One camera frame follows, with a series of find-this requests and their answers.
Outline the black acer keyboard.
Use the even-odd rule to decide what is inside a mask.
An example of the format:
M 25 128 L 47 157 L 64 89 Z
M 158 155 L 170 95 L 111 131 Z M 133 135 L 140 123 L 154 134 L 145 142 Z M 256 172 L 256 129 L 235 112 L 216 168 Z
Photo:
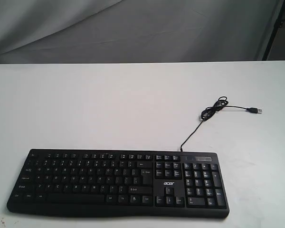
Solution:
M 32 149 L 7 209 L 55 217 L 229 215 L 211 152 Z

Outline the grey backdrop cloth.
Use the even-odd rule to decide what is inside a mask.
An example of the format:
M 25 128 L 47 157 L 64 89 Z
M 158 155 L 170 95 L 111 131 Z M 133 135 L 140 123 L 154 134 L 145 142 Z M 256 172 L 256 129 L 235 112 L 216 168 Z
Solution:
M 0 0 L 0 64 L 261 60 L 280 0 Z

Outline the black metal stand frame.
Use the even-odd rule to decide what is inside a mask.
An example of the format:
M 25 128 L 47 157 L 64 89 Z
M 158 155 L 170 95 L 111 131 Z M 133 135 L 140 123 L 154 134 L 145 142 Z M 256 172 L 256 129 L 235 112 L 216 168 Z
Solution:
M 285 0 L 275 21 L 263 61 L 285 60 Z

